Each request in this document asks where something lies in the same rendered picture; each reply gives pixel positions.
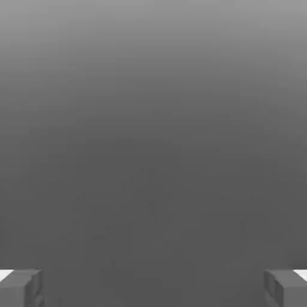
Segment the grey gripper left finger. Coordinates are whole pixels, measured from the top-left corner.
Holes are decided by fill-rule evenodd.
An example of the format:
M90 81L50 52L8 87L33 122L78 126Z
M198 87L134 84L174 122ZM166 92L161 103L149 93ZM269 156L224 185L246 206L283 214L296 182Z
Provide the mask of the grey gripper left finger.
M45 307L44 272L0 269L0 307Z

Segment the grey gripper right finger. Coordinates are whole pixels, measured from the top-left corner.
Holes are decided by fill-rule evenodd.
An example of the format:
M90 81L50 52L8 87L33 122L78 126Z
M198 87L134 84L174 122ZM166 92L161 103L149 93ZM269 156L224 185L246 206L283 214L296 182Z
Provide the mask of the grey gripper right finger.
M267 307L307 307L307 269L265 270Z

